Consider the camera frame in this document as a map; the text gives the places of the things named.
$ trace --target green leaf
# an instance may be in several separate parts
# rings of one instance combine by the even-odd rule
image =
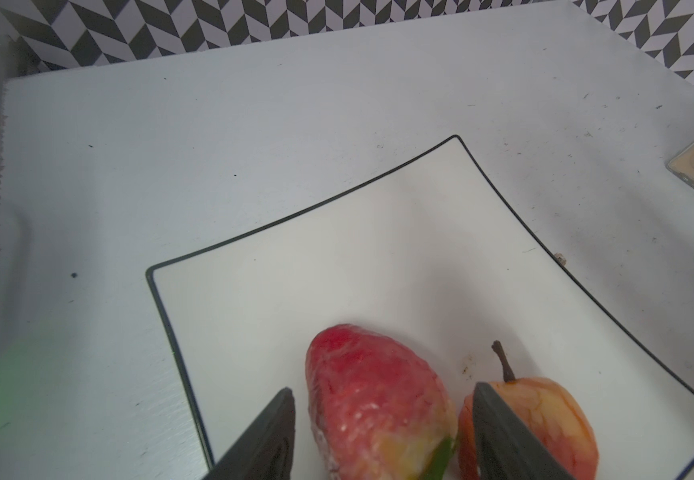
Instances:
[[[454,447],[454,440],[451,437],[443,438],[432,452],[432,459],[419,476],[419,480],[440,480],[448,467],[448,461],[454,456]]]

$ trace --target fruit stem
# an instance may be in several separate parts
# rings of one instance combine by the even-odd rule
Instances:
[[[499,340],[495,341],[491,348],[496,352],[501,362],[501,368],[504,372],[504,381],[506,383],[514,382],[515,374],[512,372],[510,363],[506,360],[506,354],[504,353],[504,348],[501,346],[501,342]]]

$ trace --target chevron pattern wall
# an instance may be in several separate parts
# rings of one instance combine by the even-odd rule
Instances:
[[[0,0],[0,34],[44,72],[531,1]],[[694,0],[573,3],[694,85]]]

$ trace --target orange apple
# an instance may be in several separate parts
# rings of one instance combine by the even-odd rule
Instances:
[[[593,480],[598,451],[584,412],[559,383],[541,377],[516,379],[501,343],[492,347],[504,369],[503,382],[489,382],[505,403],[576,480]],[[472,394],[459,414],[459,466],[463,480],[479,480],[472,425]]]

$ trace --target black plate edge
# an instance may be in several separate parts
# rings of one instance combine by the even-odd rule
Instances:
[[[534,240],[542,247],[542,249],[549,256],[551,256],[553,259],[555,259],[555,256],[550,251],[550,249],[548,249],[546,247],[546,245],[544,245],[544,243],[539,239],[539,237],[536,236],[536,234],[534,234],[534,232],[531,230],[531,228],[529,228],[528,225],[523,221],[523,219],[520,218],[520,216],[517,214],[517,212],[515,212],[515,209],[506,201],[506,199],[501,194],[501,192],[499,192],[499,190],[496,188],[494,183],[490,180],[490,178],[488,178],[488,175],[486,175],[486,173],[483,171],[483,168],[477,163],[477,160],[470,152],[470,149],[467,148],[467,145],[464,143],[464,140],[462,140],[462,138],[459,135],[455,134],[455,135],[451,135],[450,137],[441,141],[440,143],[438,143],[434,147],[426,150],[422,154],[419,154],[416,157],[410,159],[409,161],[404,162],[404,163],[400,164],[399,166],[392,168],[392,169],[384,172],[383,174],[381,174],[377,177],[371,178],[370,180],[365,181],[356,187],[352,187],[349,190],[346,190],[346,191],[344,191],[340,194],[337,194],[331,198],[323,200],[322,202],[320,202],[318,204],[304,208],[303,210],[300,210],[300,211],[298,211],[294,214],[291,214],[289,216],[284,216],[280,220],[276,220],[274,222],[271,222],[270,224],[260,226],[259,228],[251,230],[251,231],[246,232],[244,234],[237,235],[237,236],[235,236],[229,240],[224,240],[223,242],[219,242],[218,244],[207,246],[206,248],[202,248],[200,250],[196,250],[194,252],[191,252],[190,254],[178,256],[177,258],[174,258],[171,260],[166,260],[165,262],[161,262],[159,264],[155,264],[153,266],[150,266],[150,268],[147,269],[146,274],[145,274],[147,284],[150,286],[150,291],[152,292],[152,296],[154,297],[155,304],[157,305],[158,313],[160,314],[160,320],[162,321],[163,327],[166,330],[166,335],[168,336],[168,341],[171,345],[171,350],[173,351],[173,357],[174,357],[174,360],[176,361],[176,367],[179,370],[179,376],[182,378],[182,384],[184,385],[185,393],[187,395],[187,401],[189,403],[189,409],[192,412],[192,417],[195,420],[195,427],[198,431],[198,437],[200,439],[200,445],[203,449],[203,455],[206,457],[206,463],[208,464],[209,469],[212,468],[216,464],[216,460],[213,456],[211,446],[210,446],[210,444],[208,444],[208,433],[206,431],[206,427],[203,424],[203,420],[202,420],[202,417],[200,415],[200,410],[199,410],[198,404],[197,404],[197,398],[195,398],[195,393],[192,391],[192,384],[189,381],[189,375],[187,374],[186,364],[184,363],[184,359],[182,358],[181,351],[179,350],[179,343],[176,340],[176,334],[174,333],[173,328],[171,327],[170,320],[168,319],[168,314],[166,313],[166,308],[162,304],[162,300],[160,299],[160,294],[158,293],[157,284],[155,284],[155,276],[154,276],[155,270],[157,270],[159,268],[163,268],[164,266],[175,264],[175,263],[180,262],[182,260],[187,260],[188,258],[191,258],[193,256],[204,254],[205,252],[209,252],[211,250],[217,249],[220,246],[231,244],[232,242],[246,238],[246,236],[254,235],[254,234],[261,232],[263,230],[266,230],[267,228],[270,228],[272,226],[282,224],[283,222],[286,222],[286,221],[288,221],[292,218],[295,218],[299,215],[306,214],[307,212],[314,210],[315,208],[318,208],[320,206],[323,206],[323,205],[326,205],[330,202],[333,202],[334,200],[337,200],[337,199],[339,199],[339,198],[341,198],[347,194],[350,194],[359,188],[365,187],[368,184],[372,184],[376,180],[379,180],[382,177],[386,177],[387,175],[392,174],[393,172],[399,170],[400,168],[405,167],[406,165],[412,164],[416,160],[422,158],[423,156],[432,152],[433,150],[436,150],[436,149],[442,147],[443,145],[445,145],[446,143],[448,143],[449,141],[451,141],[453,139],[456,139],[459,141],[461,146],[464,148],[464,151],[467,152],[467,155],[469,155],[470,159],[472,160],[472,163],[474,163],[475,167],[477,167],[477,170],[486,179],[486,182],[491,187],[491,189],[496,193],[496,196],[499,197],[499,199],[502,201],[502,203],[504,203],[506,208],[512,213],[513,216],[515,216],[517,221],[520,222],[520,225],[522,225],[523,228],[526,229],[526,231],[534,238]],[[573,280],[573,283],[575,283],[579,288],[581,288],[582,292],[584,292],[590,298],[590,300],[592,302],[594,302],[595,305],[597,305],[598,308],[600,308],[602,310],[602,312],[604,312],[608,316],[608,318],[610,318],[611,321],[613,321],[630,338],[631,341],[633,341],[636,345],[638,345],[640,347],[640,349],[642,349],[646,354],[648,354],[649,357],[651,357],[651,359],[653,359],[654,362],[656,362],[661,368],[666,370],[667,373],[673,379],[677,380],[678,383],[680,383],[680,385],[682,385],[691,394],[694,395],[694,389],[691,388],[689,384],[684,382],[683,379],[681,379],[676,373],[674,373],[672,370],[670,370],[667,365],[665,365],[661,360],[659,360],[656,357],[656,355],[651,353],[651,351],[648,350],[642,343],[640,343],[640,341],[637,338],[635,338],[635,336],[633,334],[631,334],[630,331],[624,327],[624,325],[622,325],[616,318],[614,318],[614,316],[611,314],[611,312],[609,312],[594,296],[592,296],[592,294],[584,287],[584,285],[582,285],[581,282],[579,282],[573,276],[573,274],[568,271],[567,268],[565,268],[563,265],[561,265],[557,261],[555,263],[558,265],[559,268],[563,269],[563,272],[565,272],[568,275],[568,277]],[[676,480],[683,480],[693,468],[694,468],[694,458],[693,458],[693,460],[691,460],[688,463],[687,466],[684,467],[682,472],[680,472],[680,474],[676,477]]]

